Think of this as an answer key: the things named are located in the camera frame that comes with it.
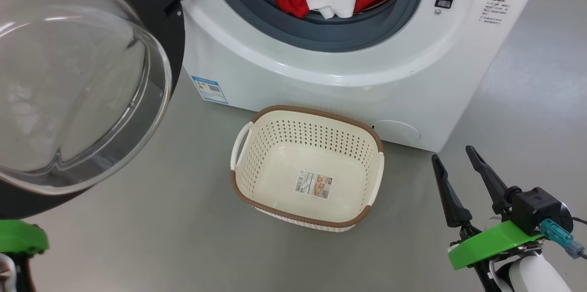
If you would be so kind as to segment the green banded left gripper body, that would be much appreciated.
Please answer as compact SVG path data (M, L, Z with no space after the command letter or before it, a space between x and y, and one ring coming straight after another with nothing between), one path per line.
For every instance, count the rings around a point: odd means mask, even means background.
M36 256L50 248L48 236L37 225L21 220L0 221L0 252Z

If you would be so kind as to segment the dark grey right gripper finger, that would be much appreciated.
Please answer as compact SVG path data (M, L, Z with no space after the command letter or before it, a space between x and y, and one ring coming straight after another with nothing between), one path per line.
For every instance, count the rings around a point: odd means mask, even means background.
M473 169L482 177L492 201L493 212L498 215L507 213L510 208L510 203L505 198L508 187L473 146L467 145L465 151Z
M462 205L449 183L449 174L437 154L432 155L432 169L436 178L443 213L448 227L457 228L469 225L472 215Z

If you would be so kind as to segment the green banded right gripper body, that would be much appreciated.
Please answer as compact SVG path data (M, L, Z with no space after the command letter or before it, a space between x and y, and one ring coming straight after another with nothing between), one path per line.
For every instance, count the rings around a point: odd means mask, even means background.
M541 233L528 235L515 223L506 221L453 246L449 261L453 269L459 270L541 237Z

